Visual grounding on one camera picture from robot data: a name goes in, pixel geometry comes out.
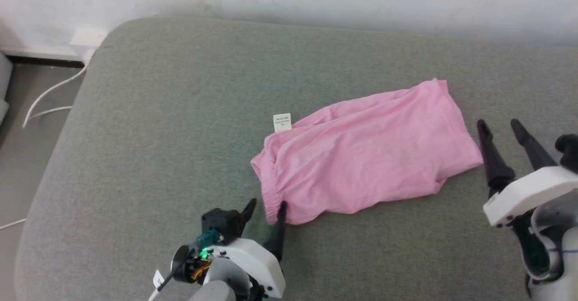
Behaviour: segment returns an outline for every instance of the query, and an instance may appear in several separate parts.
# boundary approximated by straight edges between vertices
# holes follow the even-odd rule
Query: white wall
[[[578,45],[578,0],[0,0],[0,50],[73,59],[76,29],[149,15]]]

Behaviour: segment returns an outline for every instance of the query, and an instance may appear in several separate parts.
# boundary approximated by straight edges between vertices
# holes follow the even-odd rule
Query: black cable
[[[174,268],[171,273],[169,274],[169,276],[167,276],[167,278],[165,279],[164,282],[161,283],[161,285],[158,286],[157,291],[161,292],[161,290],[165,287],[165,285],[171,280],[171,278],[173,278],[173,276],[175,276],[175,273],[181,269],[181,267],[185,264],[186,260],[195,252],[195,248],[191,248],[186,255],[184,256],[182,262],[179,263],[179,266],[177,266],[176,268]]]

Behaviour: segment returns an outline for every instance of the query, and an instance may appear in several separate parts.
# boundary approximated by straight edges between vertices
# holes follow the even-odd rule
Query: folded pink garment
[[[267,221],[277,221],[285,200],[290,224],[435,194],[481,163],[446,81],[437,79],[322,108],[266,137],[251,161]]]

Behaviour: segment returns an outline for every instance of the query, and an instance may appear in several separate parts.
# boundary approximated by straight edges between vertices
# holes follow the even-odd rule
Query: power outlet
[[[70,47],[74,49],[78,57],[87,65],[94,52],[107,37],[106,31],[93,28],[78,29],[70,40]]]

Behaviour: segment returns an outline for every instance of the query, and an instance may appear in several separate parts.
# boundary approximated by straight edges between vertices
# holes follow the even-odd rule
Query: gray table
[[[578,132],[578,50],[209,19],[139,19],[95,54],[26,221],[21,301],[146,300],[200,215],[260,196],[271,116],[447,79],[518,175],[520,118],[554,153]],[[287,229],[285,300],[525,300],[514,235],[489,227],[481,168],[436,196]],[[264,241],[262,206],[245,237]],[[160,300],[186,300],[173,283]]]

